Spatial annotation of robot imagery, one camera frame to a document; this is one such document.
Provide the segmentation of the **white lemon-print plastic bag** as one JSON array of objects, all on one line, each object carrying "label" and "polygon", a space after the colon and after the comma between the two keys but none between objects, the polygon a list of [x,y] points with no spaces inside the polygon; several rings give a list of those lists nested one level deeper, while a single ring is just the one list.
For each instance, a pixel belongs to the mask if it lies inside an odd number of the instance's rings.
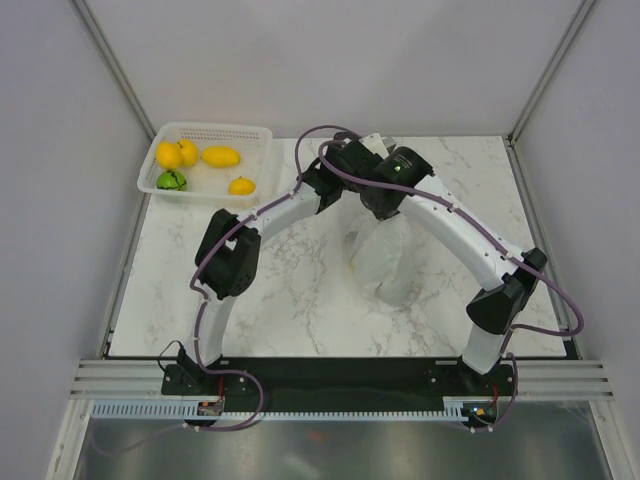
[{"label": "white lemon-print plastic bag", "polygon": [[345,248],[353,281],[366,298],[391,306],[405,302],[415,273],[415,242],[405,217],[354,219],[346,232]]}]

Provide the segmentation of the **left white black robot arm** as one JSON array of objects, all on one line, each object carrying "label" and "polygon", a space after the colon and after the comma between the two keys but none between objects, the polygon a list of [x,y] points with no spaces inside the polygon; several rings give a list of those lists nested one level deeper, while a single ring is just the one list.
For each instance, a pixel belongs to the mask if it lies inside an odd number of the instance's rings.
[{"label": "left white black robot arm", "polygon": [[200,294],[191,339],[185,347],[192,361],[184,382],[197,394],[213,391],[222,355],[222,340],[237,298],[253,283],[263,244],[295,223],[336,203],[356,179],[372,180],[374,169],[393,152],[395,142],[378,134],[355,139],[335,136],[320,149],[312,164],[297,165],[293,186],[280,197],[246,214],[225,209],[213,214],[196,254],[189,287]]}]

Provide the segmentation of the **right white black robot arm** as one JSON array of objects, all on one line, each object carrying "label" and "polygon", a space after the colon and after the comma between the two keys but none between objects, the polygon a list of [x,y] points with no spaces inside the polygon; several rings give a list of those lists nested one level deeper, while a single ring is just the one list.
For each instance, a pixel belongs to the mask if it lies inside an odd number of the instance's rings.
[{"label": "right white black robot arm", "polygon": [[493,383],[509,328],[524,309],[547,263],[540,249],[524,251],[497,235],[453,195],[434,168],[408,147],[388,147],[369,136],[360,141],[367,155],[356,174],[367,183],[360,199],[379,220],[397,214],[413,219],[453,253],[477,280],[480,290],[466,306],[473,323],[458,385],[480,394]]}]

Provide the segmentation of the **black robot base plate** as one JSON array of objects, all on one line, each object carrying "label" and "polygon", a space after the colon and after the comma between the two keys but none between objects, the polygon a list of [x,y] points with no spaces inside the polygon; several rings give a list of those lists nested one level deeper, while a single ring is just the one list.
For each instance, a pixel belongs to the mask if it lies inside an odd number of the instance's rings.
[{"label": "black robot base plate", "polygon": [[165,396],[221,394],[232,411],[432,410],[447,397],[506,397],[512,366],[480,375],[453,357],[224,357],[206,374],[180,356],[165,367]]}]

